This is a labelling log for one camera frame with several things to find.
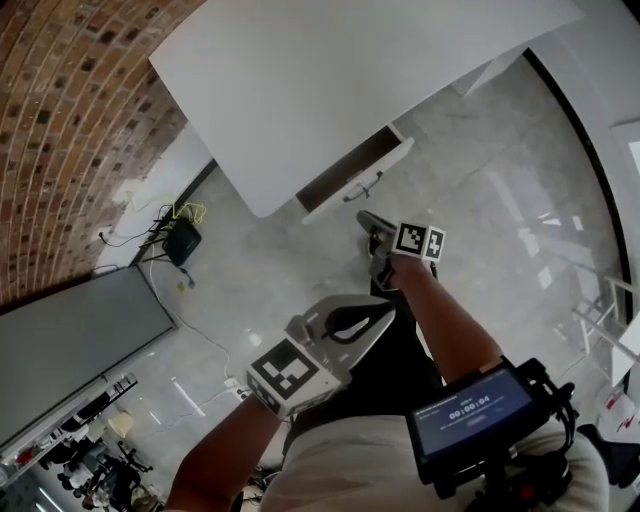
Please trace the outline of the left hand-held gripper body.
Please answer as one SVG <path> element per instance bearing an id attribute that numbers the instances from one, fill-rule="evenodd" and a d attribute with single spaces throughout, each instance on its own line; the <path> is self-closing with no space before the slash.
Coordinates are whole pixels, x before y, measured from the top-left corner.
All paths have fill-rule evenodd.
<path id="1" fill-rule="evenodd" d="M 246 366 L 246 384 L 276 417 L 313 408 L 347 387 L 353 368 L 395 318 L 394 305 L 367 294 L 328 296 L 287 324 Z"/>

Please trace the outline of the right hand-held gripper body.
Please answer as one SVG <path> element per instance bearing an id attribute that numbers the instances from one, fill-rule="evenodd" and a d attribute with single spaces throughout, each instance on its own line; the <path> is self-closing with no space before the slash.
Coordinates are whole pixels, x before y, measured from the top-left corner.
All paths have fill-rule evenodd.
<path id="1" fill-rule="evenodd" d="M 394 256 L 406 256 L 426 262 L 434 278 L 438 279 L 436 264 L 441 257 L 444 239 L 445 232 L 439 228 L 408 222 L 395 226 L 393 237 L 381 239 L 369 236 L 369 240 L 375 245 L 369 266 L 372 281 L 383 290 L 390 288 Z"/>

